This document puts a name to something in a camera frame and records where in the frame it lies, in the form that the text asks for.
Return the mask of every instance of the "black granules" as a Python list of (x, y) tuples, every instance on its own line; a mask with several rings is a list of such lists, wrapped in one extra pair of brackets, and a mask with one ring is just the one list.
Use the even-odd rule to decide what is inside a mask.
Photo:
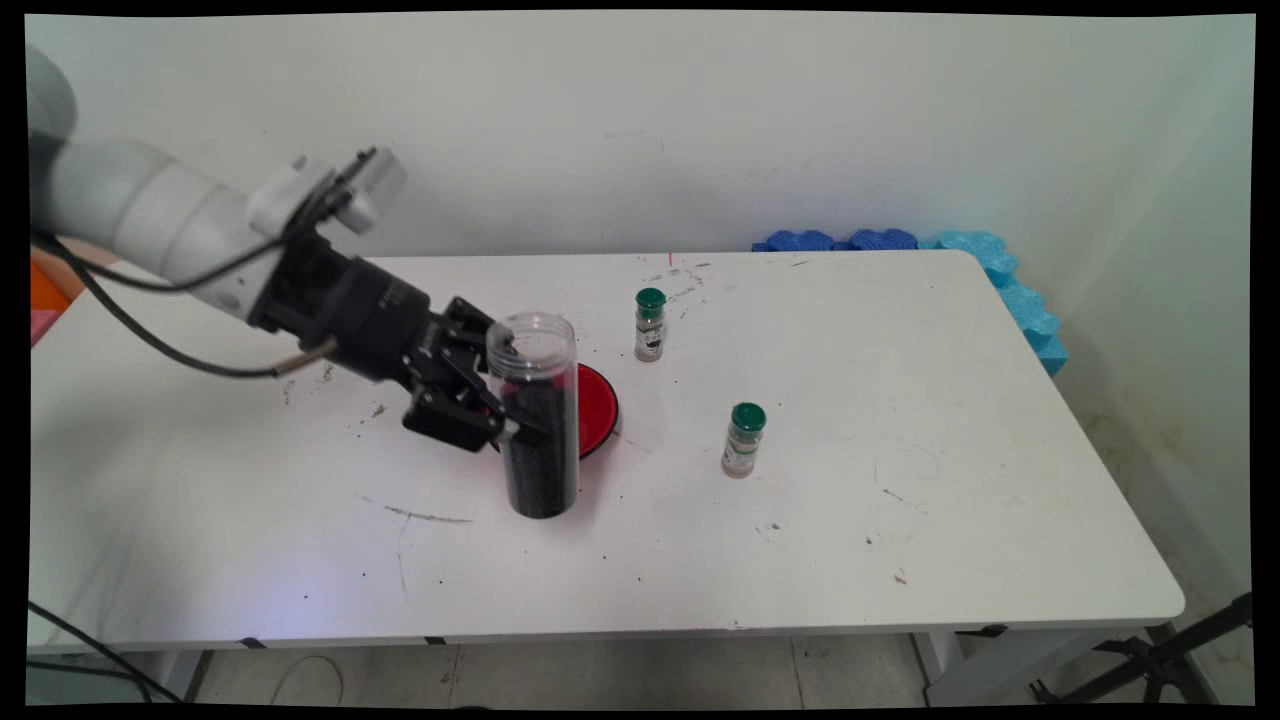
[(577, 383), (570, 373), (576, 374), (577, 366), (550, 379), (508, 382), (502, 388), (507, 407), (524, 410), (547, 429), (538, 445), (512, 438), (502, 448), (507, 498), (526, 518), (554, 518), (577, 498), (577, 413), (568, 413), (577, 410)]

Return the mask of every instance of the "blue foam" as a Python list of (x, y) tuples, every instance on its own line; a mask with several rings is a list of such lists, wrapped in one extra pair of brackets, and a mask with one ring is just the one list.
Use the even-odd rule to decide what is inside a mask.
[(1044, 296), (1014, 279), (1007, 286), (997, 288), (1000, 299), (1005, 301), (1005, 307), (1018, 322), (1027, 342), (1033, 350), (1042, 350), (1048, 341), (1053, 340), (1061, 322), (1056, 315), (1044, 310)]
[(991, 283), (996, 287), (1005, 287), (1014, 281), (1014, 272), (1018, 270), (1018, 258), (1005, 252), (1005, 241), (989, 232), (956, 232), (946, 231), (933, 238), (933, 247), (948, 250), (964, 250), (978, 259), (982, 269), (986, 270)]
[(764, 242), (751, 243), (751, 252), (797, 252), (806, 250), (831, 250), (836, 240), (824, 232), (805, 231), (794, 233), (778, 231)]
[(860, 229), (849, 238), (851, 250), (916, 250), (915, 236), (890, 228), (884, 232)]
[(1068, 357), (1066, 348), (1062, 347), (1062, 343), (1056, 337), (1048, 338), (1044, 347), (1036, 351), (1036, 356), (1041, 359), (1041, 365), (1044, 366), (1051, 378), (1062, 369), (1062, 365), (1066, 365)]

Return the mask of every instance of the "green cap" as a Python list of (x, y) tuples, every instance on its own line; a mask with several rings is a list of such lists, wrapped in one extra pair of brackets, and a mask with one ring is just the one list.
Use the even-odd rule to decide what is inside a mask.
[(764, 429), (764, 409), (754, 402), (739, 402), (730, 418), (744, 433), (758, 433)]
[(640, 306), (641, 318), (660, 318), (662, 306), (667, 304), (667, 296), (655, 287), (646, 287), (636, 293), (636, 305)]

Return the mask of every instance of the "dark blue foam block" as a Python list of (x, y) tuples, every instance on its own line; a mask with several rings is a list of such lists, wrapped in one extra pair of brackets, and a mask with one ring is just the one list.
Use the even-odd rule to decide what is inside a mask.
[(890, 228), (884, 232), (860, 229), (849, 238), (850, 250), (916, 250), (915, 236)]
[(805, 231), (794, 233), (778, 231), (764, 242), (753, 242), (751, 252), (799, 252), (806, 250), (831, 250), (836, 240), (824, 232)]

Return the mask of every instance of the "jar label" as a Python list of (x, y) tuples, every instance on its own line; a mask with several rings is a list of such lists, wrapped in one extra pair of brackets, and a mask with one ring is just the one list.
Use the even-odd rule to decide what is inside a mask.
[(730, 470), (750, 470), (755, 465), (755, 450), (746, 452), (733, 447), (732, 442), (724, 443), (724, 466)]
[(636, 351), (641, 355), (658, 355), (662, 352), (662, 325), (643, 331), (636, 328)]

